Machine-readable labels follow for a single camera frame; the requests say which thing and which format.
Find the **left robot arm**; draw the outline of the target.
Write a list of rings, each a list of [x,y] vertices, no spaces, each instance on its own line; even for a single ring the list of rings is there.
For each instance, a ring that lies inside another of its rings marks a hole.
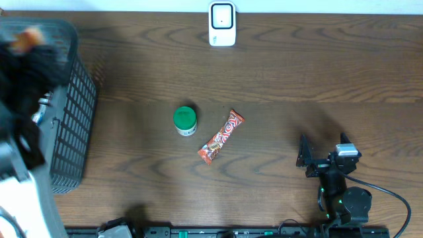
[[[136,237],[115,219],[97,229],[66,229],[55,193],[81,182],[96,89],[45,45],[1,45],[1,236]]]

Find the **white green medicine box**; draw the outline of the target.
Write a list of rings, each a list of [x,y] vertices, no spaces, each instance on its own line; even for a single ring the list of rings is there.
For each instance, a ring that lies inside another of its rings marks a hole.
[[[32,121],[39,126],[46,115],[47,109],[51,107],[51,100],[52,100],[53,93],[49,92],[39,98],[38,104],[39,108],[36,113],[32,115]]]

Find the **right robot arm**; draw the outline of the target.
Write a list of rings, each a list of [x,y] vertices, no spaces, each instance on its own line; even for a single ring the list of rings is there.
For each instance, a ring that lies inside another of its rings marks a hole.
[[[296,166],[306,168],[307,178],[319,179],[320,209],[327,213],[328,219],[335,226],[361,225],[369,221],[371,193],[346,184],[346,176],[357,169],[356,164],[361,156],[356,146],[342,133],[334,151],[324,159],[315,159],[306,137],[301,136]]]

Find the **orange candy bar wrapper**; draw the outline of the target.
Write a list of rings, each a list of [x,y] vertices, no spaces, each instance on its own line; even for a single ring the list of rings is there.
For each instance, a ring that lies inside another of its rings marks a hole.
[[[220,152],[223,145],[229,139],[233,131],[243,122],[245,119],[231,110],[229,117],[221,129],[198,151],[198,155],[210,165]]]

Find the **green lid white jar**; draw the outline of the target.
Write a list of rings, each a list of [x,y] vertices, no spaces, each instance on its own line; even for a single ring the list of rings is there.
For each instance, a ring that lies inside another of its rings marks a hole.
[[[177,132],[182,136],[191,136],[196,132],[198,121],[194,109],[189,106],[177,108],[173,115]]]

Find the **small orange snack packet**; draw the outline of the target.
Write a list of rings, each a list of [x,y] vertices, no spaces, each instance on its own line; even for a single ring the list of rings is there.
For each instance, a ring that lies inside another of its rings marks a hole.
[[[46,43],[42,31],[36,27],[25,29],[20,34],[16,35],[16,40],[10,43],[12,49],[18,53],[27,53],[36,46],[41,46]]]

